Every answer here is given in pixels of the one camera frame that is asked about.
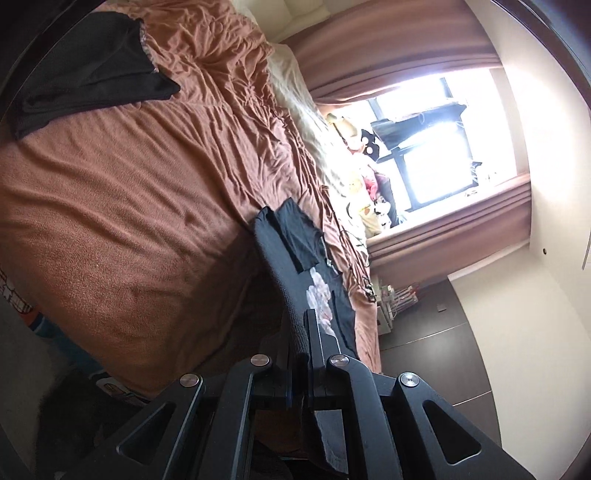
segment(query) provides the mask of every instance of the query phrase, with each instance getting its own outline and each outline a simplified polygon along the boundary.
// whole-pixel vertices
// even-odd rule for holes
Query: white wall
[[[591,430],[591,340],[577,312],[527,247],[452,284],[488,372],[503,448],[537,480],[558,480]]]
[[[368,0],[323,0],[326,8],[334,15]]]
[[[523,124],[521,123],[519,109],[517,108],[517,102],[515,101],[515,95],[513,94],[509,79],[507,78],[507,73],[505,72],[505,69],[491,69],[490,72],[495,81],[499,96],[501,97],[506,120],[509,124],[517,173],[529,173],[530,161],[527,157],[527,146],[525,144]]]
[[[493,184],[515,177],[517,165],[508,115],[491,71],[453,72],[445,75],[445,80],[453,97],[468,105],[462,122],[473,160],[483,163],[482,168],[491,175]]]
[[[490,36],[511,84],[532,184],[531,249],[591,333],[591,121],[583,98],[551,54],[489,0],[466,0]]]

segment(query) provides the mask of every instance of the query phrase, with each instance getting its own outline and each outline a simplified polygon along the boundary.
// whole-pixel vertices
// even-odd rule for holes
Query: brown curtain
[[[430,222],[402,224],[370,238],[372,274],[394,288],[405,287],[449,275],[530,237],[529,174],[482,195]]]
[[[323,105],[365,100],[423,75],[501,65],[463,0],[371,0],[284,43]]]

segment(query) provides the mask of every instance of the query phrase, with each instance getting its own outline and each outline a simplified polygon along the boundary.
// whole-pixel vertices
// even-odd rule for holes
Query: windowsill
[[[400,288],[449,275],[529,238],[530,175],[523,174],[431,220],[368,239],[371,273]]]
[[[383,233],[380,233],[367,241],[368,249],[371,251],[373,245],[378,245],[386,239],[392,239],[397,236],[406,237],[407,234],[415,229],[424,227],[430,223],[439,222],[439,220],[445,219],[446,217],[455,218],[461,216],[465,211],[472,211],[474,206],[478,203],[486,202],[496,196],[499,196],[517,186],[529,183],[530,175],[528,173],[517,175],[516,177],[504,181],[495,186],[481,187],[477,189],[476,193],[465,196],[465,193],[459,193],[453,197],[441,200],[437,203],[432,203],[422,209],[415,210],[408,214],[408,220],[401,223]]]

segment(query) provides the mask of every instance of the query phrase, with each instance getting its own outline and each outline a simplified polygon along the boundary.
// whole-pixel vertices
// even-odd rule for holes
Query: brown blanket
[[[225,342],[261,268],[250,223],[293,197],[324,230],[379,371],[375,305],[289,114],[271,47],[220,0],[157,0],[144,19],[168,101],[79,113],[0,145],[0,264],[28,301],[148,396]]]

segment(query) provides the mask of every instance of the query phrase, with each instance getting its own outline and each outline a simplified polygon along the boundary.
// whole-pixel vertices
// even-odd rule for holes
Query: dark floor
[[[34,468],[39,403],[68,371],[56,347],[32,333],[0,299],[0,424],[21,459]]]
[[[382,370],[414,372],[498,445],[495,400],[472,328],[449,281],[421,290],[420,301],[379,337]]]

